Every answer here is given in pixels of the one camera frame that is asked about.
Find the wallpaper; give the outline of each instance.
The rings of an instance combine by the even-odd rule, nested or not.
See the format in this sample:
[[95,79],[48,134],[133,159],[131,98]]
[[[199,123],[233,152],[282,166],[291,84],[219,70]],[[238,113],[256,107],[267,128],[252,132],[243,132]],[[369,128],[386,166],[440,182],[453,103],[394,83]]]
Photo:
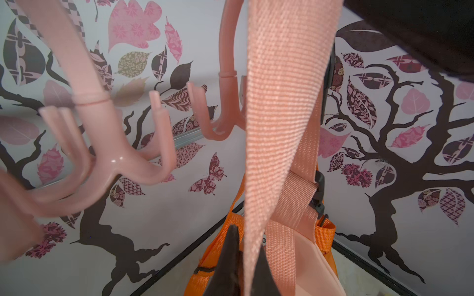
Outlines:
[[420,296],[472,294],[474,84],[347,9],[321,129],[335,240]]
[[[147,92],[157,90],[173,134],[199,127],[188,81],[206,90],[220,115],[219,26],[224,1],[60,0],[109,91],[130,144],[153,137]],[[246,4],[236,33],[238,75],[246,74]],[[72,170],[38,114],[73,108],[72,91],[41,32],[14,0],[0,2],[0,166],[27,189]],[[89,150],[94,149],[83,132]],[[177,168],[144,186],[117,176],[80,213],[38,219],[41,244],[0,267],[1,295],[130,295],[228,212],[245,170],[245,132],[176,150]],[[161,159],[152,160],[156,165]]]

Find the peach strap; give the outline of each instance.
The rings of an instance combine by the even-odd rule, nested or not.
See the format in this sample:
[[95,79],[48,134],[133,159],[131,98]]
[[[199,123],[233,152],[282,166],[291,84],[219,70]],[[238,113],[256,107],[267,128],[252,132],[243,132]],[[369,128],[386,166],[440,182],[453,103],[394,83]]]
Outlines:
[[[341,7],[342,0],[249,2],[245,296],[250,295],[265,226],[323,84]],[[317,156],[315,146],[307,149]],[[296,173],[308,180],[309,171],[299,164]]]

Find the black edge trim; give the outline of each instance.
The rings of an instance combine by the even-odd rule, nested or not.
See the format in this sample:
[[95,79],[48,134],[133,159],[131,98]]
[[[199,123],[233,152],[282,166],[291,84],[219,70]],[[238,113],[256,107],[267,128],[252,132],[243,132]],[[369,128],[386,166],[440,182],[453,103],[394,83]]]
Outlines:
[[[238,206],[236,206],[232,212],[237,213],[244,207],[244,202],[241,202]],[[196,249],[200,244],[202,244],[208,237],[211,236],[226,220],[225,216],[219,222],[217,222],[214,226],[211,227],[205,234],[201,235],[200,238],[195,240],[189,247],[184,249],[178,256],[176,256],[170,263],[166,264],[165,267],[160,269],[157,273],[155,273],[150,279],[148,279],[143,285],[141,285],[135,292],[133,292],[130,296],[140,296],[145,291],[147,291],[153,284],[155,284],[159,279],[161,279],[165,274],[167,274],[173,267],[175,267],[181,260],[183,260],[186,256],[188,256],[194,249]]]

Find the black fabric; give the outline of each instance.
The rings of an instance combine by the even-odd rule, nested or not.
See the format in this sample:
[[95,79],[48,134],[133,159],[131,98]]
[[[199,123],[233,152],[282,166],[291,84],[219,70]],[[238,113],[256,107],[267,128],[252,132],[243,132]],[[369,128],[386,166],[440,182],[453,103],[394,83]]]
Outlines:
[[345,0],[427,68],[474,82],[473,0]]

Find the black object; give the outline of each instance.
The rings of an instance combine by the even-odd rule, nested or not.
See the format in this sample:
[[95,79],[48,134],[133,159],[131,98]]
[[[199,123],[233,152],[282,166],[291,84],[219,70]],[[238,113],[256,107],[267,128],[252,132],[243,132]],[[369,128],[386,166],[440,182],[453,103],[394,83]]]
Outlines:
[[319,170],[316,171],[314,181],[318,183],[318,190],[314,193],[310,206],[318,213],[318,219],[321,219],[324,215],[324,175]]

